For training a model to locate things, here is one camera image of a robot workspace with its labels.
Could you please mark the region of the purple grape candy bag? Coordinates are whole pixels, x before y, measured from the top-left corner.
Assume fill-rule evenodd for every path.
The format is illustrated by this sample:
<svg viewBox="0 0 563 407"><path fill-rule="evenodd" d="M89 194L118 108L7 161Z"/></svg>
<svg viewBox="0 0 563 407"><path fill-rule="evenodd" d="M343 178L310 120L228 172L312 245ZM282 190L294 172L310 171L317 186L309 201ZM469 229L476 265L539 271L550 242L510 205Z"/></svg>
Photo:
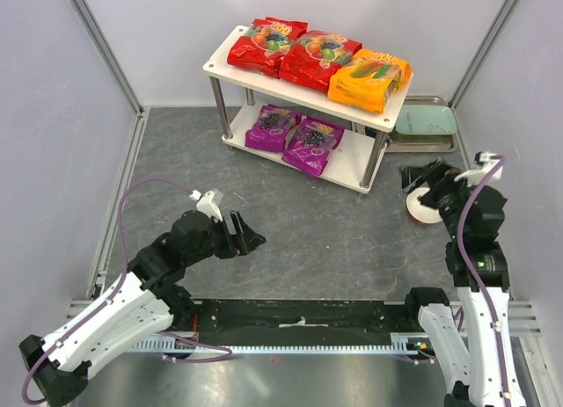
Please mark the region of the purple grape candy bag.
<svg viewBox="0 0 563 407"><path fill-rule="evenodd" d="M259 116L245 132L245 147L282 153L289 133L301 123L303 115L277 105L263 105Z"/></svg>
<svg viewBox="0 0 563 407"><path fill-rule="evenodd" d="M281 159L307 175L318 178L328 164L328 158L344 135L342 125L306 117L296 128Z"/></svg>

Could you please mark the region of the orange mango candy bag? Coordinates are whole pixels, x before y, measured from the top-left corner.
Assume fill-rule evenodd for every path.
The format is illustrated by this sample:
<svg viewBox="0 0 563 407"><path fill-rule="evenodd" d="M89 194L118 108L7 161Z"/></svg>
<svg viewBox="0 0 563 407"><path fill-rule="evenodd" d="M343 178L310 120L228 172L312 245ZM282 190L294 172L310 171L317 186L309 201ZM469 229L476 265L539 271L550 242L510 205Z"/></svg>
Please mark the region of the orange mango candy bag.
<svg viewBox="0 0 563 407"><path fill-rule="evenodd" d="M410 81L409 62L395 55L362 48L330 79L330 100L363 111L383 114L388 99Z"/></svg>

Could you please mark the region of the red fruit candy bag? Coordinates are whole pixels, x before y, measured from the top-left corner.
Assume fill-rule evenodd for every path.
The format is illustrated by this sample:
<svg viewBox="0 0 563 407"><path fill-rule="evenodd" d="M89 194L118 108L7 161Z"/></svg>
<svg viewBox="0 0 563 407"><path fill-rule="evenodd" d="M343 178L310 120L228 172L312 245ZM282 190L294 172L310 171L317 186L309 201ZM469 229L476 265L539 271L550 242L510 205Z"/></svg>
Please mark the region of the red fruit candy bag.
<svg viewBox="0 0 563 407"><path fill-rule="evenodd" d="M284 56L279 78L326 94L331 77L362 48L362 43L320 30L302 35Z"/></svg>
<svg viewBox="0 0 563 407"><path fill-rule="evenodd" d="M285 56L307 29L308 23L303 21L256 18L231 47L227 63L278 78Z"/></svg>

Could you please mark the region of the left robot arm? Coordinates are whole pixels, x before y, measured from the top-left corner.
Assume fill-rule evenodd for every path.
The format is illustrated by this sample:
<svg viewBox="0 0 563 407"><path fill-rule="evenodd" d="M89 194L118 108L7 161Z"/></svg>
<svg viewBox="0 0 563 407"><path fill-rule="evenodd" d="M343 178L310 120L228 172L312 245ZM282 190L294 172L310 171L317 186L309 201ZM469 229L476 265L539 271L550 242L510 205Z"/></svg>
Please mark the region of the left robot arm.
<svg viewBox="0 0 563 407"><path fill-rule="evenodd" d="M19 350L28 370L24 402L36 403L28 395L34 383L42 402L64 406L136 342L190 321L194 302L178 284L186 269L207 258L245 256L266 241L238 211L230 218L233 233L222 220L186 211L169 231L139 250L125 272L79 315L44 337L22 340Z"/></svg>

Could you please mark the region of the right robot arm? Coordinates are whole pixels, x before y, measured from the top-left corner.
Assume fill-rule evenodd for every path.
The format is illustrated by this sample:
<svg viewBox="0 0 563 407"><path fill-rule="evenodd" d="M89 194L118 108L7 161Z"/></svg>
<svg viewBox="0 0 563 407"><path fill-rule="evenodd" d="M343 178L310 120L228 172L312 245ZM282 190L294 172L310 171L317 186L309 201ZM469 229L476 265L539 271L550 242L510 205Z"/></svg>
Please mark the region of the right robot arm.
<svg viewBox="0 0 563 407"><path fill-rule="evenodd" d="M446 406L524 406L508 327L508 261L497 240L506 198L489 185L505 159L479 152L461 171L437 159L401 170L406 209L439 215L448 230L445 262L461 303L454 312L437 287L414 287L406 308L426 332L445 380Z"/></svg>

